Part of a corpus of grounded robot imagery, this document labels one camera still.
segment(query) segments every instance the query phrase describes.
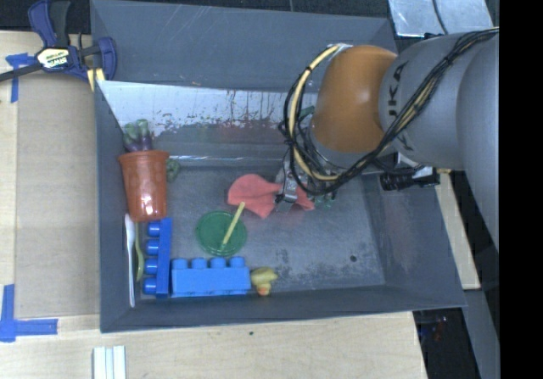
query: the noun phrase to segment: small yellow toy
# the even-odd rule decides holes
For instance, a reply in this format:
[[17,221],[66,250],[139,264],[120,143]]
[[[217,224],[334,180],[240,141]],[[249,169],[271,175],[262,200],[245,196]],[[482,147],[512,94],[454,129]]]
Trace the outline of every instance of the small yellow toy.
[[269,267],[260,267],[251,272],[251,283],[256,287],[260,296],[267,296],[272,289],[272,281],[278,278],[277,274]]

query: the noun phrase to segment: orange cup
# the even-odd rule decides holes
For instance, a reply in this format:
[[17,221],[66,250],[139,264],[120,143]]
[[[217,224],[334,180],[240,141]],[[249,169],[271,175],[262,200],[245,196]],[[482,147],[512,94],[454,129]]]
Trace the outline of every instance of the orange cup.
[[161,150],[119,156],[128,212],[134,222],[166,217],[166,160],[169,157]]

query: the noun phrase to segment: yellow stick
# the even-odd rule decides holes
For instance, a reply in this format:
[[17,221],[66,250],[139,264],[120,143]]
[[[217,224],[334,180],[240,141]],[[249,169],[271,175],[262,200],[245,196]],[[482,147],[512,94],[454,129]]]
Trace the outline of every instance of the yellow stick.
[[241,212],[244,211],[244,207],[245,207],[245,202],[242,201],[238,206],[238,210],[236,210],[234,219],[232,220],[232,222],[230,223],[230,226],[228,227],[227,234],[222,239],[221,248],[223,248],[230,240],[230,236],[232,235],[232,232],[234,231],[234,228],[236,224],[238,223],[238,219],[239,219],[239,216],[241,215]]

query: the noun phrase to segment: green plate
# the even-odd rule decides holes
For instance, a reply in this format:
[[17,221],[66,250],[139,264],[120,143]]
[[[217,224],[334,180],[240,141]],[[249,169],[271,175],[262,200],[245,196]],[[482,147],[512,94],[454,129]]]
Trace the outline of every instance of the green plate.
[[234,215],[216,211],[202,216],[196,225],[196,238],[200,247],[208,254],[228,257],[239,251],[247,241],[247,229],[241,220],[234,227],[232,235],[224,248],[221,248],[222,239],[227,234]]

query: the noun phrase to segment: pink cloth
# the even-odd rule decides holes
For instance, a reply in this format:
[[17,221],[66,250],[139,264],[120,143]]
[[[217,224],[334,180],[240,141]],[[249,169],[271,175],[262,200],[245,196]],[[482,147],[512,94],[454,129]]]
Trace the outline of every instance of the pink cloth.
[[[247,174],[239,177],[228,190],[228,204],[239,205],[245,202],[245,208],[256,213],[264,219],[275,207],[275,196],[281,191],[280,183],[270,183],[256,174]],[[308,199],[307,194],[300,188],[296,188],[298,199],[296,204],[304,210],[313,210],[315,204]]]

